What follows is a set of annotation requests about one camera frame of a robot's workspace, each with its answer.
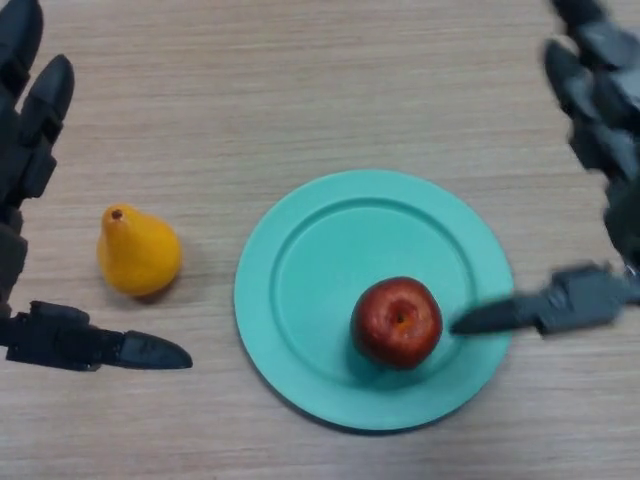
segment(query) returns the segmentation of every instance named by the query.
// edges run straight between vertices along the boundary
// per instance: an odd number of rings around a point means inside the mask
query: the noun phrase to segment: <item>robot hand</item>
[[[535,293],[516,293],[472,308],[451,327],[474,335],[534,327],[551,335],[612,323],[640,300],[640,42],[593,0],[552,0],[576,52],[544,46],[544,68],[572,124],[569,144],[586,170],[604,174],[604,224],[627,271],[595,264],[557,271]]]
[[[37,0],[10,0],[0,10],[0,345],[7,360],[76,371],[101,365],[135,369],[190,368],[178,345],[145,333],[102,330],[76,308],[32,302],[11,318],[9,296],[22,273],[27,241],[20,207],[39,198],[56,168],[51,151],[74,90],[73,67],[58,55],[36,78],[20,113],[43,31]]]

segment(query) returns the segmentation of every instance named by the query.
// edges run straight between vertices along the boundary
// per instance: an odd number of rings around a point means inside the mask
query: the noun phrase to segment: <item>pear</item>
[[[182,247],[161,218],[115,204],[102,215],[97,257],[108,285],[125,295],[146,297],[174,280],[182,266]]]

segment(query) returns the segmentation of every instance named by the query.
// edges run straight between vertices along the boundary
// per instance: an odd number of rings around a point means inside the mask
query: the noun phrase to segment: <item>wood grain surface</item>
[[[612,260],[602,178],[566,145],[539,65],[542,0],[42,0],[34,72],[64,52],[76,94],[44,197],[24,206],[14,290],[104,328],[185,346],[192,370],[77,374],[0,362],[0,478],[141,480],[636,479],[638,313],[616,328],[518,336],[458,414],[395,436],[313,423],[241,348],[232,284],[260,216],[351,168],[428,178],[469,202],[522,288]],[[640,26],[635,0],[611,0]],[[162,302],[109,292],[95,260],[113,202],[162,215],[186,245]]]

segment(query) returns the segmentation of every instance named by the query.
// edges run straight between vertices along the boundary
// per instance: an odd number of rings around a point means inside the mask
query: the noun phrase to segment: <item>apple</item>
[[[368,288],[351,317],[356,349],[376,363],[399,370],[420,365],[442,335],[442,315],[431,292],[409,277]]]

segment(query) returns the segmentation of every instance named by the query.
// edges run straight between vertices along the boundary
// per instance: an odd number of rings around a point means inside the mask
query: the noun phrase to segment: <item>plate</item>
[[[408,372],[373,365],[349,336],[361,293],[394,276],[427,285],[445,322],[434,352]],[[280,395],[325,422],[385,431],[437,420],[491,379],[510,335],[453,337],[448,325],[512,288],[498,240],[464,202],[404,173],[355,170],[267,212],[241,255],[234,303],[247,353]]]

